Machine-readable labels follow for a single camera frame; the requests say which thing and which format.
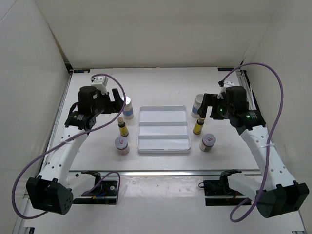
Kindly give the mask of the blue label jar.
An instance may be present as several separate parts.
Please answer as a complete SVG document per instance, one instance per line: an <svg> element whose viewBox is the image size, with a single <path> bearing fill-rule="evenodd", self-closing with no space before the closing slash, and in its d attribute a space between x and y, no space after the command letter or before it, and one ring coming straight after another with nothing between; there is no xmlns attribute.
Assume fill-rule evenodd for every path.
<svg viewBox="0 0 312 234"><path fill-rule="evenodd" d="M132 119L134 117L132 101L131 98L128 96L126 96L125 98L125 107L122 113L125 119Z"/></svg>
<svg viewBox="0 0 312 234"><path fill-rule="evenodd" d="M192 111L191 111L191 116L193 118L199 118L199 114L197 113L197 111L200 108L202 101L203 101L203 94L196 95L194 103L193 103Z"/></svg>

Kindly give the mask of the yellow small bottle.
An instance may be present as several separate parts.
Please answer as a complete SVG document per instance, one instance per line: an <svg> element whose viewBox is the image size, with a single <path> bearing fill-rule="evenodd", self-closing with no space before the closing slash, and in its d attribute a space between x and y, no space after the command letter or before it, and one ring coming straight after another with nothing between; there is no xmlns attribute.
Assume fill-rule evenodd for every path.
<svg viewBox="0 0 312 234"><path fill-rule="evenodd" d="M124 119L122 117L118 117L117 123L118 123L119 131L120 131L120 135L123 137L128 136L129 131L128 131L128 128L126 126L126 123L124 122Z"/></svg>
<svg viewBox="0 0 312 234"><path fill-rule="evenodd" d="M204 125L204 122L205 122L205 119L204 118L198 118L197 121L196 121L196 124L193 128L193 133L196 134L196 135L199 135L201 134L202 132L202 128L203 128L203 125Z"/></svg>

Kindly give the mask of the red label spice jar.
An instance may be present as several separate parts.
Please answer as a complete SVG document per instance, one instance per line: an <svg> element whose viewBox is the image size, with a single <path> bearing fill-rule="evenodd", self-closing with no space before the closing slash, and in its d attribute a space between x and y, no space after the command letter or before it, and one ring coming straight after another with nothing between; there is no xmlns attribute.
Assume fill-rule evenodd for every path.
<svg viewBox="0 0 312 234"><path fill-rule="evenodd" d="M121 155L126 155L130 151L128 140L124 136L118 136L115 139L115 147Z"/></svg>
<svg viewBox="0 0 312 234"><path fill-rule="evenodd" d="M208 152L212 149L215 143L216 137L213 134L208 133L203 136L199 148L203 152Z"/></svg>

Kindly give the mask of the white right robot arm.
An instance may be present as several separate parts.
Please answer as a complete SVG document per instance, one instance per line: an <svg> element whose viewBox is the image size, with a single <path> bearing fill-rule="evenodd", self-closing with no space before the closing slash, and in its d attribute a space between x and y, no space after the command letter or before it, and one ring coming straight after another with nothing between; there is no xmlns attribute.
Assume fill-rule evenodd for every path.
<svg viewBox="0 0 312 234"><path fill-rule="evenodd" d="M265 217L283 215L299 210L309 194L306 183L298 183L282 162L269 139L266 123L258 110L249 109L246 90L241 86L222 88L219 94L203 95L198 110L204 117L211 107L214 120L229 120L250 149L263 181L258 183L240 170L223 171L218 181L205 181L213 194L242 194Z"/></svg>

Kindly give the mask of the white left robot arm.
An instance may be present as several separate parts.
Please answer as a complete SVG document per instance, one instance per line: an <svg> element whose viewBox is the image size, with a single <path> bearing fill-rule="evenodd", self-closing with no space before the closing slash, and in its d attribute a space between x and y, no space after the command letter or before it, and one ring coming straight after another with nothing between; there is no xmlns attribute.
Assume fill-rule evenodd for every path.
<svg viewBox="0 0 312 234"><path fill-rule="evenodd" d="M101 175L96 171L84 171L68 179L71 165L90 130L101 114L119 113L123 100L115 88L114 100L94 86L83 86L78 101L69 111L61 138L61 146L54 149L47 164L37 177L29 178L26 189L33 208L65 215L74 200L81 196L100 196L104 193Z"/></svg>

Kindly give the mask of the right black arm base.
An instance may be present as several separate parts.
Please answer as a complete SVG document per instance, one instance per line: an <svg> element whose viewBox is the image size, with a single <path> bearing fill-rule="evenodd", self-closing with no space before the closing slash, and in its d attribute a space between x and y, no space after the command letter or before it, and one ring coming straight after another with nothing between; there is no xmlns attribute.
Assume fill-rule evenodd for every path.
<svg viewBox="0 0 312 234"><path fill-rule="evenodd" d="M228 185L228 177L242 173L232 169L223 171L217 179L205 179L198 184L204 189L205 206L236 206L245 199L245 196Z"/></svg>

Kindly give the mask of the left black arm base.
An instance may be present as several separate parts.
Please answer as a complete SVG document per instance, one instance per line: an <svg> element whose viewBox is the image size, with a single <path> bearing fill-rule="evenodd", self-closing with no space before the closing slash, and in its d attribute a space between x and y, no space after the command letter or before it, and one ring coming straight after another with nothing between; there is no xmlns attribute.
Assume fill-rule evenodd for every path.
<svg viewBox="0 0 312 234"><path fill-rule="evenodd" d="M71 186L74 204L116 205L119 197L121 176L118 172L102 175L97 171L76 174Z"/></svg>

